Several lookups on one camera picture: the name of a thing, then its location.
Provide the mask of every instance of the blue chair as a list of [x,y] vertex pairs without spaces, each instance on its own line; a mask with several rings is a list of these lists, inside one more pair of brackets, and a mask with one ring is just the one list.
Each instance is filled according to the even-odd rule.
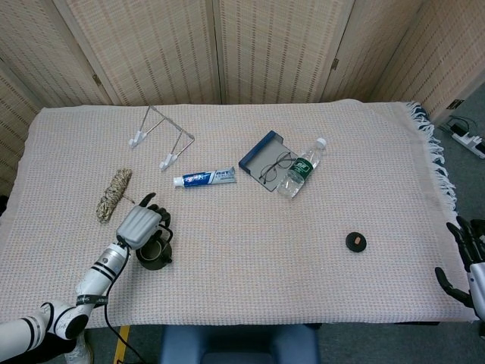
[[319,364],[305,325],[164,326],[160,364]]

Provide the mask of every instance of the hinge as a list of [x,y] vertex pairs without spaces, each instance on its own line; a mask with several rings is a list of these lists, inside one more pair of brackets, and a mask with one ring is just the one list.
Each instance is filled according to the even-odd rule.
[[448,105],[447,109],[448,110],[455,110],[457,107],[459,107],[464,100],[456,99],[453,100],[451,104]]
[[332,62],[332,68],[331,69],[335,71],[336,70],[336,66],[338,66],[338,65],[339,65],[339,59],[338,58],[334,58],[333,59],[333,62]]
[[92,75],[92,78],[93,78],[94,82],[96,82],[96,85],[98,85],[98,86],[101,86],[102,85],[101,84],[101,80],[99,79],[99,77],[98,77],[97,74],[93,74]]

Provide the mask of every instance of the black cable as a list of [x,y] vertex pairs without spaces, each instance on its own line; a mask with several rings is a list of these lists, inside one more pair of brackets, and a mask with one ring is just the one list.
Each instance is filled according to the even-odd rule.
[[450,129],[446,129],[445,127],[441,126],[441,127],[438,127],[438,129],[444,131],[445,133],[448,133],[450,135],[453,135],[453,132],[450,130]]
[[[123,266],[121,267],[121,270],[120,272],[118,273],[118,275],[116,277],[114,277],[114,280],[111,282],[111,284],[109,285],[109,288],[108,290],[106,291],[106,298],[108,298],[109,296],[109,293],[111,291],[111,288],[114,286],[114,282],[116,282],[116,280],[118,279],[118,277],[120,277],[121,273],[123,272],[124,270],[124,267],[127,266],[127,263],[128,263],[128,259],[130,257],[130,248],[128,247],[128,245],[124,245],[124,248],[127,250],[127,257],[124,259],[124,263],[123,263]],[[129,347],[131,349],[131,351],[133,351],[136,356],[139,357],[139,359],[142,361],[142,364],[148,364],[143,358],[141,355],[139,355],[139,353],[131,346],[129,345],[122,337],[121,335],[113,328],[113,326],[111,326],[111,324],[109,323],[109,320],[108,320],[108,305],[105,305],[105,321],[106,321],[106,325],[108,325],[108,327],[110,328],[111,331],[114,332],[114,334],[118,337],[118,339],[120,339],[120,341],[125,344],[127,347]]]
[[461,116],[461,115],[450,115],[452,118],[460,118],[460,119],[466,119],[468,121],[471,121],[473,125],[478,128],[477,122],[473,120],[472,118],[469,118],[468,116]]
[[454,115],[450,115],[449,116],[449,120],[448,122],[446,123],[446,125],[450,126],[449,123],[453,120],[460,120],[462,122],[464,122],[466,125],[467,125],[467,132],[470,131],[470,124],[468,123],[467,121],[468,118],[463,118],[461,116],[454,116]]

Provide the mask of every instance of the black cap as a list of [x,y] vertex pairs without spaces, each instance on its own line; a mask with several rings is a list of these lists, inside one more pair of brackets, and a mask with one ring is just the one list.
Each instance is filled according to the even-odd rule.
[[347,235],[346,245],[351,251],[360,253],[367,246],[367,242],[364,235],[353,232]]

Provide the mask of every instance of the eyeglasses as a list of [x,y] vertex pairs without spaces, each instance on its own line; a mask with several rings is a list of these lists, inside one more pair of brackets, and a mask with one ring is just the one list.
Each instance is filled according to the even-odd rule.
[[275,180],[278,175],[276,167],[288,169],[289,167],[291,167],[294,161],[295,158],[291,157],[290,152],[281,153],[275,163],[273,163],[272,165],[267,165],[266,167],[261,169],[261,175],[259,176],[259,179],[263,180],[263,184]]

